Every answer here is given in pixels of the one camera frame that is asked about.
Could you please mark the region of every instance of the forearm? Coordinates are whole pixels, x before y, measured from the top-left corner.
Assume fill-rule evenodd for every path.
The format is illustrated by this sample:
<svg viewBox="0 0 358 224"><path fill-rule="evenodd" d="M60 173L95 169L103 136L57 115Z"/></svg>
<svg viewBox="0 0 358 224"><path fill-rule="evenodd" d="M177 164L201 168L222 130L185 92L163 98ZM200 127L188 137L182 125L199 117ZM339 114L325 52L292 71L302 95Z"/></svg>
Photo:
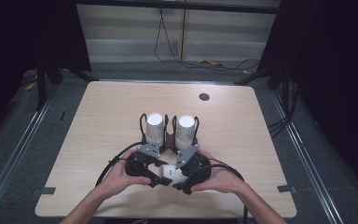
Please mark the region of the forearm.
<svg viewBox="0 0 358 224"><path fill-rule="evenodd" d="M61 224L89 223L105 198L106 197L100 189L93 189L61 222Z"/></svg>
<svg viewBox="0 0 358 224"><path fill-rule="evenodd" d="M243 182L238 184L234 193L241 199L258 224L286 223L248 184Z"/></svg>

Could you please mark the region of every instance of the white cylinder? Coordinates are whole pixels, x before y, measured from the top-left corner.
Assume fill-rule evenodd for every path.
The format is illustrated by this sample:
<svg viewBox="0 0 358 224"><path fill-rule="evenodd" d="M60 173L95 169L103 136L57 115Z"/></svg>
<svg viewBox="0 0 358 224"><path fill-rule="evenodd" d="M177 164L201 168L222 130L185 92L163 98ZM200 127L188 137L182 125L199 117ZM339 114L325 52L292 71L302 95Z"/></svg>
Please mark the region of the white cylinder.
<svg viewBox="0 0 358 224"><path fill-rule="evenodd" d="M184 142L179 141L177 138L175 138L175 146L179 150L184 150L184 149L187 149L188 147L191 147L192 143L193 143L193 141L184 143Z"/></svg>
<svg viewBox="0 0 358 224"><path fill-rule="evenodd" d="M163 138L164 122L163 117L159 113L151 113L146 120L146 136L151 141L157 142Z"/></svg>
<svg viewBox="0 0 358 224"><path fill-rule="evenodd" d="M183 183L187 180L187 176L182 175L182 170L176 170L174 165L161 165L158 172L160 177L171 179L172 184Z"/></svg>
<svg viewBox="0 0 358 224"><path fill-rule="evenodd" d="M195 124L196 121L194 120L194 117L189 115L181 116L176 124L175 138L183 143L192 142L196 129Z"/></svg>
<svg viewBox="0 0 358 224"><path fill-rule="evenodd" d="M149 138L149 137L147 136L147 134L146 134L146 142L147 142L147 143L155 143L155 142L157 142L158 146L159 146L159 147L162 147L162 144L164 143L163 140L164 140L163 138L160 138L160 139L151 139L151 138Z"/></svg>

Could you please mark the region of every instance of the wall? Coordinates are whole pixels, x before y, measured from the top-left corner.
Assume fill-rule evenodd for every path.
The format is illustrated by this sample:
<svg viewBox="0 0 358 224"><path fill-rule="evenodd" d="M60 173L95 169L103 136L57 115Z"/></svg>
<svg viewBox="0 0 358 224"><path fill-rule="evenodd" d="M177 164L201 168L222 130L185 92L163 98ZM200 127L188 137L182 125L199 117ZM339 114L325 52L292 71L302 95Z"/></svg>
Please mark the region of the wall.
<svg viewBox="0 0 358 224"><path fill-rule="evenodd" d="M216 0L194 2L222 4ZM231 0L223 4L277 7L279 3ZM77 10L92 63L157 60L159 9L78 5ZM163 9L172 51L184 60L261 58L274 18L250 13ZM172 59L162 26L156 53L161 59Z"/></svg>

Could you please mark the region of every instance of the finger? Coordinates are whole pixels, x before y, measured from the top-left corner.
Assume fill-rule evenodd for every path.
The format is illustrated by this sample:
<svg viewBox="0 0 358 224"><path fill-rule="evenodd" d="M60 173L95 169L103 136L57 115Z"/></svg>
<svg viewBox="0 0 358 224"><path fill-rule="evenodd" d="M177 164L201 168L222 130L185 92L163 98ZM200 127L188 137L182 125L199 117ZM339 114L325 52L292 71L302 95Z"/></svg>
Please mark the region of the finger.
<svg viewBox="0 0 358 224"><path fill-rule="evenodd" d="M126 160L134 152L135 152L135 148L126 151L126 153L124 153L124 155L121 156L121 159Z"/></svg>
<svg viewBox="0 0 358 224"><path fill-rule="evenodd" d="M205 183L197 184L197 185L194 185L193 187L191 187L191 191L205 191L207 189L209 189L209 188L208 188L208 185Z"/></svg>
<svg viewBox="0 0 358 224"><path fill-rule="evenodd" d="M208 159L214 159L214 157L211 154L209 154L209 152L206 152L200 148L199 148L199 153Z"/></svg>
<svg viewBox="0 0 358 224"><path fill-rule="evenodd" d="M150 182L151 180L144 176L132 176L130 178L131 185L148 185Z"/></svg>

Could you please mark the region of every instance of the table top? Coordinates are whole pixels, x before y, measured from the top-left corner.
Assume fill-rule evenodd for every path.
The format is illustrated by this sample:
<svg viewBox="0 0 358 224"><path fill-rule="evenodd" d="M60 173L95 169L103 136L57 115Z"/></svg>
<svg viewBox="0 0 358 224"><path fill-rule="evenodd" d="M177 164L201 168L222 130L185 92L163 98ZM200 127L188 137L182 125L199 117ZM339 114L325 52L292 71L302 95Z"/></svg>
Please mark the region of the table top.
<svg viewBox="0 0 358 224"><path fill-rule="evenodd" d="M201 93L210 96L200 99ZM35 212L65 217L94 188L103 168L122 149L141 141L139 118L158 112L200 119L200 148L237 169L245 181L281 216L296 215L281 164L269 136L255 92L250 87L211 84L91 82L51 170ZM171 121L168 132L172 133ZM161 159L174 164L170 150ZM228 218L242 217L234 194L212 190L186 195L172 186L129 186L106 200L96 217Z"/></svg>

